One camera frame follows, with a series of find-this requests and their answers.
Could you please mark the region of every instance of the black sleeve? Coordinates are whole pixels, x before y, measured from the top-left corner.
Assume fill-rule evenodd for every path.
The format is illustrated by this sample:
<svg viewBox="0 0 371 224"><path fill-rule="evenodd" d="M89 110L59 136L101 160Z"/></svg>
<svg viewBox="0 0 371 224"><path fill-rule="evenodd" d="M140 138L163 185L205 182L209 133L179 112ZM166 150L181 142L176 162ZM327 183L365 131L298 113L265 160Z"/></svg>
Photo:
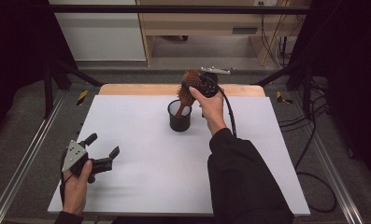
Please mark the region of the black sleeve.
<svg viewBox="0 0 371 224"><path fill-rule="evenodd" d="M275 178L250 141L222 129L209 144L208 176L218 224L293 223Z"/></svg>
<svg viewBox="0 0 371 224"><path fill-rule="evenodd" d="M83 221L83 217L78 217L74 214L60 212L59 216L56 218L54 224L80 224Z"/></svg>

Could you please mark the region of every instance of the hairbrush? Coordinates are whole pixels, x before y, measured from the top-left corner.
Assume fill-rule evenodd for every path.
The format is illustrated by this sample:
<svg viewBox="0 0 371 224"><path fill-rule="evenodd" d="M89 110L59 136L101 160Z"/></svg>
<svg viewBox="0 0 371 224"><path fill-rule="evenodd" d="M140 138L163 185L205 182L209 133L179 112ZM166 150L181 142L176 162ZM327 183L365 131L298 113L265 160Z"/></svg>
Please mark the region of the hairbrush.
<svg viewBox="0 0 371 224"><path fill-rule="evenodd" d="M198 87L200 84L200 73L196 70L188 70L185 72L181 85L177 90L177 95L181 101L176 117L180 117L185 106L193 105L194 98L189 91L189 87Z"/></svg>

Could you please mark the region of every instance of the brush bristles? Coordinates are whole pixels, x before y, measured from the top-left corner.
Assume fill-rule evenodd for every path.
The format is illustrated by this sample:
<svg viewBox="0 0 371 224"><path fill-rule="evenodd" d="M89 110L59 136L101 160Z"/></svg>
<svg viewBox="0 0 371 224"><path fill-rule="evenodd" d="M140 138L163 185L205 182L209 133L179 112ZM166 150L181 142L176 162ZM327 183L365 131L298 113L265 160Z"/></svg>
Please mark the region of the brush bristles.
<svg viewBox="0 0 371 224"><path fill-rule="evenodd" d="M194 86L199 86L199 83L200 83L199 76L200 76L200 73L198 71L189 70L185 72L184 77L182 78L182 81L185 81ZM194 102L194 98L189 92L189 89L186 87L183 87L182 85L179 86L177 90L177 95L182 105L191 106Z"/></svg>

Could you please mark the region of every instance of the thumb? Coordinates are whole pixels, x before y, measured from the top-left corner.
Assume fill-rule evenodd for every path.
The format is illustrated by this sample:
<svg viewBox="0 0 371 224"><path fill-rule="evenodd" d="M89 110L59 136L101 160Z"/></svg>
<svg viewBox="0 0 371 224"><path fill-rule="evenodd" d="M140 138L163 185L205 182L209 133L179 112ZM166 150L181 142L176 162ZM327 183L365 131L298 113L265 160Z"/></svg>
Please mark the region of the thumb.
<svg viewBox="0 0 371 224"><path fill-rule="evenodd" d="M206 98L198 89L194 88L194 87L189 87L189 91L191 92L191 95L194 97L194 99L196 99L200 104L201 101L204 100L204 98Z"/></svg>
<svg viewBox="0 0 371 224"><path fill-rule="evenodd" d="M82 173L80 173L79 180L83 182L87 182L87 179L89 178L90 173L92 172L93 163L92 161L88 160L83 165Z"/></svg>

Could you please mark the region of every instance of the person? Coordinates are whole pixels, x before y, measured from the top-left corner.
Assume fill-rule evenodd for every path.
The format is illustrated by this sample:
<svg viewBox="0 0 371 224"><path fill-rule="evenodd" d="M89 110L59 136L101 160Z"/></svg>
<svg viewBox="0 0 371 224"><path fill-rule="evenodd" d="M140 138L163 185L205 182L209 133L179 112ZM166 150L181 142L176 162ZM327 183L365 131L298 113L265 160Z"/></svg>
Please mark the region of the person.
<svg viewBox="0 0 371 224"><path fill-rule="evenodd" d="M223 95L218 92L214 97L206 98L193 87L190 87L190 92L199 102L212 135L207 169L215 222L293 223L293 213L258 150L251 141L234 137L226 127ZM88 162L79 178L68 180L63 212L55 223L81 222L87 176L91 170Z"/></svg>

